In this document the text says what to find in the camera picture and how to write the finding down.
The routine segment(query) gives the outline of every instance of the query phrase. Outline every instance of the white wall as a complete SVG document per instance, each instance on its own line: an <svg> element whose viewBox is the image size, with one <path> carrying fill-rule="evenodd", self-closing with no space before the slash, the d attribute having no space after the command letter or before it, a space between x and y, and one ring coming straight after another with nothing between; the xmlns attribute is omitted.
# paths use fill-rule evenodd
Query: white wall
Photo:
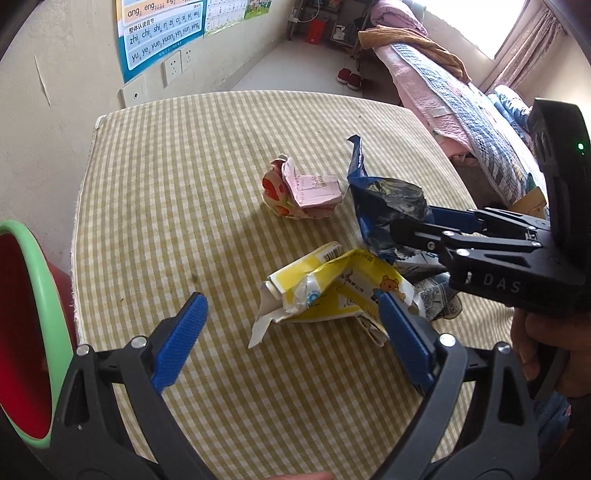
<svg viewBox="0 0 591 480"><path fill-rule="evenodd" d="M152 66L150 100L216 90L284 35L292 7L273 0L267 15L196 40L193 69L167 87ZM0 219L24 222L65 270L93 126L121 108L114 9L115 0L46 0L0 62Z"/></svg>
<svg viewBox="0 0 591 480"><path fill-rule="evenodd" d="M484 55L477 46L465 39L459 30L433 15L429 10L425 12L423 24L432 40L462 59L468 75L472 77L472 83L479 86L493 71L497 62L500 61L504 53L510 48L522 29L527 25L527 22L532 19L540 7L541 0L530 1L514 32L506 42L505 48L497 55L495 60Z"/></svg>
<svg viewBox="0 0 591 480"><path fill-rule="evenodd" d="M572 35L561 36L518 90L528 105L536 97L577 104L591 130L591 66Z"/></svg>

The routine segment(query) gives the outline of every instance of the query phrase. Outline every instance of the brown blanket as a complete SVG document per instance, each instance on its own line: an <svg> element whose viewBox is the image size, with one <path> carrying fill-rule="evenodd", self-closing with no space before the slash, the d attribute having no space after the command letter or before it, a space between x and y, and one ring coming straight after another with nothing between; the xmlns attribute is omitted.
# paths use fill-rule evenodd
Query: brown blanket
<svg viewBox="0 0 591 480"><path fill-rule="evenodd" d="M384 47L391 43L408 43L432 61L441 65L455 78L464 83L472 81L466 72L464 63L456 55L410 28L392 28L378 25L376 28L369 28L359 32L358 36L361 46L365 49Z"/></svg>

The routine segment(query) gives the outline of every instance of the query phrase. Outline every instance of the silver screw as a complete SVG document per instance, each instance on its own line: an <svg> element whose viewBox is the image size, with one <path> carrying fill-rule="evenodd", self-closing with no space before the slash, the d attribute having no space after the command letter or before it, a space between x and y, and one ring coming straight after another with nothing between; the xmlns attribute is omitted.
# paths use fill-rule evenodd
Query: silver screw
<svg viewBox="0 0 591 480"><path fill-rule="evenodd" d="M439 336L439 343L442 344L443 346L451 347L456 344L456 338L449 333L444 333Z"/></svg>
<svg viewBox="0 0 591 480"><path fill-rule="evenodd" d="M90 352L90 347L86 344L84 345L80 345L77 349L76 349L76 355L78 356L85 356L88 355L88 352Z"/></svg>
<svg viewBox="0 0 591 480"><path fill-rule="evenodd" d="M506 343L499 345L496 349L498 351L500 351L501 353L510 353L511 352L511 346L507 345Z"/></svg>
<svg viewBox="0 0 591 480"><path fill-rule="evenodd" d="M135 337L133 338L133 340L131 340L131 346L133 348L143 348L147 345L148 343L148 339L146 337Z"/></svg>

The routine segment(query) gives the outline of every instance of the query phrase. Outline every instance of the tablecloth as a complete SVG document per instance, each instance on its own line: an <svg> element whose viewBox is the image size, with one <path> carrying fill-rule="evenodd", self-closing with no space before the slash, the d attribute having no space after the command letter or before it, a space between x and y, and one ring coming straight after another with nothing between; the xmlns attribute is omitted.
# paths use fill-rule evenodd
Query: tablecloth
<svg viewBox="0 0 591 480"><path fill-rule="evenodd" d="M210 313L164 398L220 479L330 470L367 479L421 401L392 348L354 320L271 326L247 344L258 288L271 272L329 241L361 245L350 195L324 220L278 218L261 177L279 153L303 174L345 183L347 137L363 138L369 174L423 187L432 205L472 207L449 160L412 112L303 92L223 92L162 100L99 119L80 189L72 247L81 342L119 348L174 315L191 292ZM464 344L509 338L510 310L463 296L437 322ZM120 394L137 451L150 451ZM453 448L465 389L439 455Z"/></svg>

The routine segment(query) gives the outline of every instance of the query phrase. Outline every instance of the window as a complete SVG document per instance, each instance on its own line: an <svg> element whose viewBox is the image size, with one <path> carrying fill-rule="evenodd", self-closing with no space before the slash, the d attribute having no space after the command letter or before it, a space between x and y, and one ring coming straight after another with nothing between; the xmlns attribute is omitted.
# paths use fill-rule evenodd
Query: window
<svg viewBox="0 0 591 480"><path fill-rule="evenodd" d="M423 0L422 3L494 59L521 16L525 0Z"/></svg>

